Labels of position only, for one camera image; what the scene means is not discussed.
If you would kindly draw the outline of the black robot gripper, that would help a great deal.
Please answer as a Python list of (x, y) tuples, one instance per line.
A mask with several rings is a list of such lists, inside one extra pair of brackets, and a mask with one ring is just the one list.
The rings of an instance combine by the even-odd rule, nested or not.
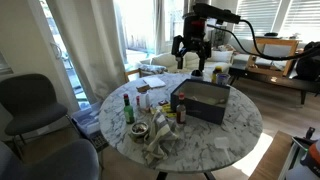
[(177, 68), (183, 68), (183, 56), (187, 52), (195, 52), (199, 56), (198, 70), (204, 70), (206, 58), (211, 56), (211, 45), (204, 40), (206, 20), (198, 15), (190, 15), (184, 18), (183, 35), (173, 38), (171, 54), (176, 56)]

